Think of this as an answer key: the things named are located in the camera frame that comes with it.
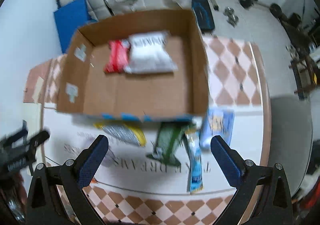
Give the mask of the yellow silver scouring sponge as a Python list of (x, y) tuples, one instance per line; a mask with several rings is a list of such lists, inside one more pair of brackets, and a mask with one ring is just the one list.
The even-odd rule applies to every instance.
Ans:
[(124, 122), (105, 122), (96, 123), (94, 127), (103, 130), (106, 134), (122, 141), (126, 144), (144, 147), (146, 137), (142, 129), (136, 125), (126, 124)]

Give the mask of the light blue long packet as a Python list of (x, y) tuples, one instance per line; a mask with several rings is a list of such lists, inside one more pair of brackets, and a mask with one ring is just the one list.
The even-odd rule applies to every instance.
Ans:
[(192, 128), (185, 131), (185, 137), (187, 139), (190, 160), (189, 192), (194, 194), (203, 189), (202, 154), (199, 133), (197, 129)]

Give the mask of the white tissue pack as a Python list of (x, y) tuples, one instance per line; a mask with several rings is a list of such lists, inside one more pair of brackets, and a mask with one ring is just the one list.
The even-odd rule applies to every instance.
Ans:
[(124, 68), (127, 74), (172, 73), (176, 63), (165, 49), (169, 33), (156, 31), (129, 36), (129, 63)]

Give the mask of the checkered table mat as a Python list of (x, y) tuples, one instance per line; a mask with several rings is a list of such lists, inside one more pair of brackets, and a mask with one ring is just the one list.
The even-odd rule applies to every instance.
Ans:
[(210, 106), (202, 116), (120, 121), (138, 140), (109, 137), (109, 149), (84, 194), (105, 222), (212, 224), (235, 189), (210, 151), (218, 134), (246, 160), (266, 165), (271, 109), (259, 47), (204, 37)]

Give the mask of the grey round chair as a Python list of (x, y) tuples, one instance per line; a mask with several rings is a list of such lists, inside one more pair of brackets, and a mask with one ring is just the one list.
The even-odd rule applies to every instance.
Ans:
[(308, 169), (312, 149), (310, 102), (296, 96), (271, 99), (272, 130), (268, 166), (280, 163), (293, 196)]

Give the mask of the blue cartoon tissue pack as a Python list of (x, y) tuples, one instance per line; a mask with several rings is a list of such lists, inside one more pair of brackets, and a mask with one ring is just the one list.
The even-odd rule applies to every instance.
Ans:
[(200, 131), (200, 148), (209, 150), (212, 137), (216, 135), (221, 136), (226, 144), (230, 145), (233, 124), (234, 111), (217, 107), (208, 108)]

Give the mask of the chrome dumbbell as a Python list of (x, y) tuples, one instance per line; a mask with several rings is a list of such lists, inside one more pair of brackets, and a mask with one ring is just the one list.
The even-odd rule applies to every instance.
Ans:
[(239, 22), (239, 17), (234, 14), (234, 9), (231, 7), (226, 7), (223, 14), (227, 16), (227, 22), (232, 25), (232, 27), (236, 27)]

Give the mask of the black weight bench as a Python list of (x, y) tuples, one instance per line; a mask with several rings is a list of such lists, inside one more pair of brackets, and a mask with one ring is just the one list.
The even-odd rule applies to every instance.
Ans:
[(192, 9), (195, 13), (197, 24), (201, 32), (215, 29), (212, 11), (208, 0), (192, 0)]

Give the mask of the blue folded mat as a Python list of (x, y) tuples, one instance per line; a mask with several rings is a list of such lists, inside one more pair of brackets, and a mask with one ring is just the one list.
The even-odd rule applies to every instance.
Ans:
[(54, 12), (62, 53), (66, 53), (73, 33), (91, 20), (86, 0), (75, 0)]

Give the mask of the dark wooden chair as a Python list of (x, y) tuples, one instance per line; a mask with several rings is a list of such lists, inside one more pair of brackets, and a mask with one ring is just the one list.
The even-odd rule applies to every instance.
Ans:
[(315, 51), (315, 44), (303, 31), (285, 21), (280, 23), (290, 39), (290, 45), (286, 48), (291, 56), (289, 69), (293, 71), (297, 86), (294, 94), (303, 101), (312, 91), (319, 88), (319, 60), (315, 61), (311, 57), (311, 52)]

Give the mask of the green packet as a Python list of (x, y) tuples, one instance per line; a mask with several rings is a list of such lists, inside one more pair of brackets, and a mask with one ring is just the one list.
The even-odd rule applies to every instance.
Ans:
[(153, 152), (146, 154), (146, 157), (166, 166), (180, 167), (181, 162), (176, 158), (175, 153), (182, 144), (185, 131), (193, 126), (191, 122), (162, 122)]

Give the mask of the red snack packet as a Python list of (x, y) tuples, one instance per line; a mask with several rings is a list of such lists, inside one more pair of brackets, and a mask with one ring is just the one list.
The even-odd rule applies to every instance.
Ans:
[(129, 63), (130, 44), (127, 39), (111, 40), (108, 42), (110, 55), (104, 67), (104, 73), (122, 73)]

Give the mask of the open cardboard box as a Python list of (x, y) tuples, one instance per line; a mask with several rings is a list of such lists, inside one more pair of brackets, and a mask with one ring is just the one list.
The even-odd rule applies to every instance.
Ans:
[(56, 109), (142, 121), (202, 116), (209, 103), (207, 63), (193, 11), (113, 16), (75, 31)]

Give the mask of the barbell on floor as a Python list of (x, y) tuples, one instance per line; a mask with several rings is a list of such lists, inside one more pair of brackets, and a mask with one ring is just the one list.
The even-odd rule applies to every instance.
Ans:
[(276, 4), (276, 3), (272, 3), (271, 5), (266, 5), (262, 2), (260, 2), (259, 0), (238, 0), (239, 4), (244, 8), (244, 9), (249, 9), (254, 5), (259, 5), (265, 8), (268, 8), (269, 11), (271, 12), (271, 14), (275, 17), (275, 18), (279, 18), (282, 16), (283, 12), (281, 7)]

